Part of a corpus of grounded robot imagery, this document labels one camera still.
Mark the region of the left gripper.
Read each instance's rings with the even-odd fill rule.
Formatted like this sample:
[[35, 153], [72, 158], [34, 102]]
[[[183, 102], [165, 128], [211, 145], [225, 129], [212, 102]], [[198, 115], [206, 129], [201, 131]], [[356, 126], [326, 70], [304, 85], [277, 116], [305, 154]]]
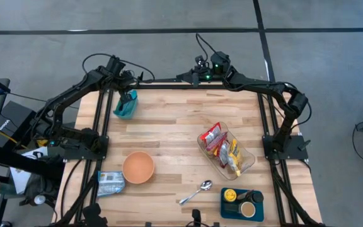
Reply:
[[119, 77], [113, 79], [113, 89], [120, 92], [120, 102], [121, 104], [129, 103], [133, 100], [132, 92], [127, 92], [138, 84], [137, 78], [135, 78], [131, 73], [120, 73]]

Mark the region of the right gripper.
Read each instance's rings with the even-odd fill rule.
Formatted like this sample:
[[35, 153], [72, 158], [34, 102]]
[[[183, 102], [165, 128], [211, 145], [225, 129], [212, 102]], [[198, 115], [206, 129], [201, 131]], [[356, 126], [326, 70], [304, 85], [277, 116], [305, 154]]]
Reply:
[[211, 68], [209, 67], [209, 63], [203, 58], [202, 55], [197, 56], [195, 58], [195, 62], [196, 65], [192, 69], [192, 73], [182, 73], [176, 75], [176, 77], [181, 81], [193, 83], [194, 86], [198, 86], [201, 81], [211, 81], [213, 74], [211, 72]]

